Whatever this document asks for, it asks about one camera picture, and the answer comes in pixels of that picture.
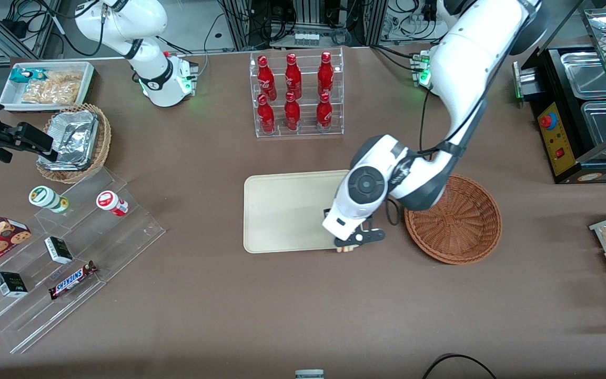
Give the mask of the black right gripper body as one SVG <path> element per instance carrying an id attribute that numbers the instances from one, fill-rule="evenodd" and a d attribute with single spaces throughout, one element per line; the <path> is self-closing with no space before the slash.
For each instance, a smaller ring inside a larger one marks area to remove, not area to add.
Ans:
<path id="1" fill-rule="evenodd" d="M 16 126 L 3 125 L 0 130 L 0 161 L 9 163 L 11 151 L 34 153 L 48 161 L 54 161 L 53 137 L 27 122 Z"/>

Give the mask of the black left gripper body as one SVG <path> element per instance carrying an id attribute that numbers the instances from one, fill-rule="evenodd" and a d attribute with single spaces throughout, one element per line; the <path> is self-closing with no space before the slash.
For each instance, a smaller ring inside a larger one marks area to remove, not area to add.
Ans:
<path id="1" fill-rule="evenodd" d="M 367 243 L 383 241 L 386 237 L 385 231 L 373 226 L 373 216 L 368 216 L 361 223 L 358 219 L 338 218 L 337 223 L 344 225 L 345 221 L 350 221 L 350 225 L 356 228 L 346 240 L 341 240 L 334 236 L 335 248 L 356 248 Z"/>

